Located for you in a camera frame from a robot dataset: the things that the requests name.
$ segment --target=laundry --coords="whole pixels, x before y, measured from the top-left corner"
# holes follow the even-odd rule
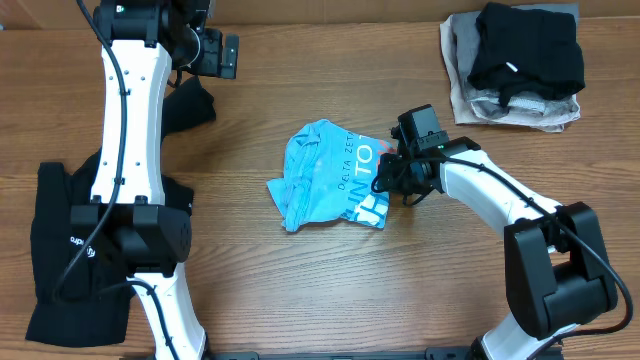
[[[584,89],[584,62],[572,15],[489,3],[476,28],[480,46],[469,82],[479,90],[498,89],[500,106],[523,91],[562,100]]]
[[[380,155],[390,151],[388,142],[329,120],[303,127],[287,144],[284,177],[267,182],[282,225],[295,232],[304,224],[343,218],[383,228],[389,193],[372,192],[371,182]]]
[[[183,83],[169,95],[163,106],[162,139],[215,119],[213,97],[197,77]],[[98,259],[87,249],[61,289],[63,298],[91,299],[53,303],[52,292],[58,277],[85,239],[71,229],[73,205],[89,203],[91,186],[98,171],[100,151],[90,156],[73,174],[61,163],[42,163],[38,170],[35,216],[31,225],[31,258],[38,302],[27,328],[26,340],[65,347],[92,347],[124,341],[129,318],[129,302],[134,292],[122,288],[94,297],[107,286],[126,281],[126,274]],[[191,215],[193,190],[171,178],[162,177],[165,205]]]
[[[577,4],[517,6],[572,14],[579,21]],[[506,108],[499,104],[495,89],[477,90],[467,80],[477,55],[480,35],[475,27],[479,11],[454,14],[440,25],[442,54],[451,81],[451,103],[456,124],[507,124],[560,132],[565,124],[580,118],[575,95],[559,101],[544,100],[532,92],[513,96]]]

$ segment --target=wooden table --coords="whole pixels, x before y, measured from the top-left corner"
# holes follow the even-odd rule
[[[436,23],[222,30],[238,33],[241,47],[236,81],[203,79],[217,121],[163,147],[163,172],[196,191],[187,275],[215,351],[423,350],[470,344],[503,319],[502,239],[464,205],[434,194],[405,209],[394,198],[384,231],[337,222],[287,234],[267,191],[306,123],[328,118],[388,139],[399,114],[426,103],[451,138],[469,136],[532,189],[592,206],[611,262],[640,301],[640,19],[581,21],[583,116],[562,134],[455,126]],[[53,160],[72,172],[100,146],[103,70],[88,31],[2,32],[0,49],[0,358],[152,353],[138,300],[121,345],[24,341],[36,303],[36,171]],[[636,321],[614,336],[567,341],[566,355],[633,359],[639,338]]]

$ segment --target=gray cloth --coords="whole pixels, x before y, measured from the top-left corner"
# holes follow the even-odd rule
[[[573,15],[576,25],[579,21],[578,4],[541,4],[515,6],[517,9],[531,10],[541,9],[553,12],[563,12]],[[451,17],[451,25],[457,43],[458,76],[462,84],[464,98],[470,103],[474,113],[487,120],[500,119],[509,113],[518,113],[534,117],[565,114],[576,112],[578,104],[572,97],[559,101],[544,100],[533,92],[522,92],[511,98],[509,105],[503,108],[499,104],[499,92],[493,89],[477,90],[467,77],[471,73],[473,63],[478,55],[480,34],[476,29],[476,18],[480,11],[464,14],[454,14]]]

